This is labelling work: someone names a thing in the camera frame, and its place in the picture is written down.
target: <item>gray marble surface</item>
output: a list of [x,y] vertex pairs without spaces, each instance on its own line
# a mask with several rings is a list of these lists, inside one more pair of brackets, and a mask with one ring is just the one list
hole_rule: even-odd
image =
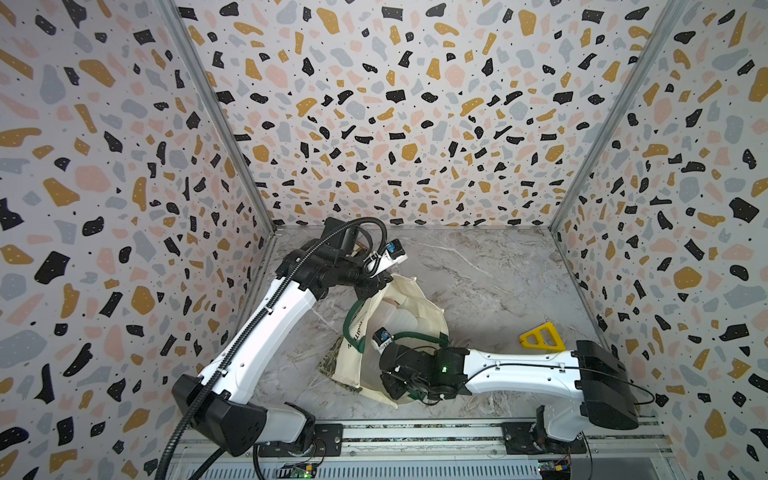
[[[321,229],[284,230],[268,269]],[[374,234],[377,242],[378,232]],[[546,230],[393,230],[409,258],[396,273],[416,277],[424,294],[445,309],[451,344],[495,353],[538,353],[518,342],[523,332],[552,321],[570,349],[578,339],[597,341],[560,254]],[[355,302],[352,288],[331,289],[291,330],[262,375],[253,401],[291,402],[319,419],[432,419],[531,417],[545,396],[493,392],[459,396],[428,407],[397,409],[349,392],[317,371],[341,336]]]

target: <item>metal corner post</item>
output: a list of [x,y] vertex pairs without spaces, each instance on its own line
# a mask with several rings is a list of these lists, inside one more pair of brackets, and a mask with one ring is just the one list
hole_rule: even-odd
[[576,172],[576,178],[571,182],[571,186],[568,188],[568,192],[565,194],[565,198],[560,203],[558,211],[555,213],[552,223],[549,225],[551,232],[556,232],[560,229],[565,219],[569,215],[571,206],[578,199],[578,193],[589,178],[589,174],[594,169],[600,160],[600,156],[605,149],[605,146],[611,140],[616,127],[621,123],[621,118],[629,109],[635,95],[640,91],[640,87],[643,84],[643,80],[650,70],[650,67],[656,62],[656,58],[661,53],[661,50],[667,43],[667,40],[672,34],[674,26],[683,14],[683,10],[688,3],[688,0],[668,0],[667,4],[659,14],[656,25],[651,33],[650,40],[645,44],[645,47],[637,61],[637,66],[630,73],[630,77],[627,80],[627,84],[621,89],[621,92],[616,99],[616,103],[608,112],[608,116],[605,118],[600,132],[592,143],[592,147],[587,152],[587,156],[584,159],[584,163]]
[[191,38],[187,35],[187,29],[184,27],[184,21],[179,15],[179,9],[176,6],[176,2],[174,0],[155,0],[155,5],[157,5],[160,16],[168,28],[174,44],[178,48],[179,56],[187,66],[192,82],[203,102],[203,106],[208,110],[208,114],[211,116],[214,127],[220,132],[221,140],[224,143],[227,155],[232,159],[237,175],[243,182],[243,189],[246,191],[250,201],[253,203],[253,207],[256,209],[256,216],[263,225],[267,226],[267,229],[270,231],[270,236],[274,236],[275,224],[272,221],[269,212],[267,212],[264,202],[261,200],[259,190],[253,181],[248,166],[245,165],[243,153],[237,146],[229,122],[227,122],[227,119],[219,108],[219,101],[216,99],[216,95],[208,83],[203,64],[200,61],[200,57],[197,55],[197,50],[192,45]]

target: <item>enclosure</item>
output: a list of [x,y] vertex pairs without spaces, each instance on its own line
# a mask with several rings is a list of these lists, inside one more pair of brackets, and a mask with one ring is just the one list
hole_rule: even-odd
[[[573,478],[765,478],[766,10],[2,0],[0,476],[153,478],[174,382],[327,217],[376,217],[452,346],[534,353],[552,322],[654,394],[634,437],[585,430]],[[394,409],[320,372],[355,300],[315,304],[252,402],[344,421],[354,465],[527,461],[499,426],[547,396]],[[188,431],[174,478],[214,446]],[[479,472],[451,475],[539,478]]]

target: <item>yellow triangular bracket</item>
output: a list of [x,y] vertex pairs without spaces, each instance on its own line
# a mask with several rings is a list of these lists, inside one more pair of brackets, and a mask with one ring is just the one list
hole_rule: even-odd
[[[541,332],[544,330],[547,331],[552,341],[554,341],[554,345],[549,345],[544,340],[544,337],[541,334]],[[532,339],[535,340],[536,343],[529,342],[529,340]],[[523,333],[520,335],[519,340],[520,345],[523,345],[523,347],[527,349],[547,350],[548,352],[564,352],[566,350],[563,339],[560,338],[560,334],[558,334],[558,331],[555,329],[552,322],[546,322],[542,326],[537,326],[533,330],[529,330],[526,333]]]

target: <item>green bag strap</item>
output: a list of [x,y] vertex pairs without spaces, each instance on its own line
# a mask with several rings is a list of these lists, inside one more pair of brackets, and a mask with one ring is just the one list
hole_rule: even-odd
[[[349,344],[359,353],[364,353],[366,351],[366,338],[363,337],[360,340],[355,340],[352,337],[352,334],[349,332],[349,328],[352,326],[352,321],[355,319],[355,315],[357,315],[364,303],[365,302],[363,300],[357,300],[352,305],[352,308],[349,309],[349,312],[346,314],[346,318],[344,319],[344,327],[342,328],[346,341],[349,342]],[[393,340],[404,338],[419,339],[424,340],[425,342],[437,343],[443,348],[448,346],[450,343],[450,339],[444,333],[440,333],[439,338],[419,332],[400,332],[392,336]]]
[[440,333],[440,338],[419,332],[400,332],[392,336],[393,340],[400,340],[405,338],[419,339],[424,340],[425,342],[437,343],[441,347],[446,347],[450,343],[448,336],[444,333]]
[[357,313],[360,311],[364,303],[365,302],[363,300],[357,300],[355,304],[352,305],[352,308],[349,309],[349,312],[346,314],[346,318],[344,319],[344,327],[342,328],[342,332],[344,333],[344,338],[346,339],[346,341],[349,342],[349,344],[360,353],[363,353],[366,351],[366,338],[363,337],[360,340],[355,340],[354,338],[352,338],[352,335],[349,333],[349,328],[352,326],[352,320],[355,318],[355,315],[357,315]]

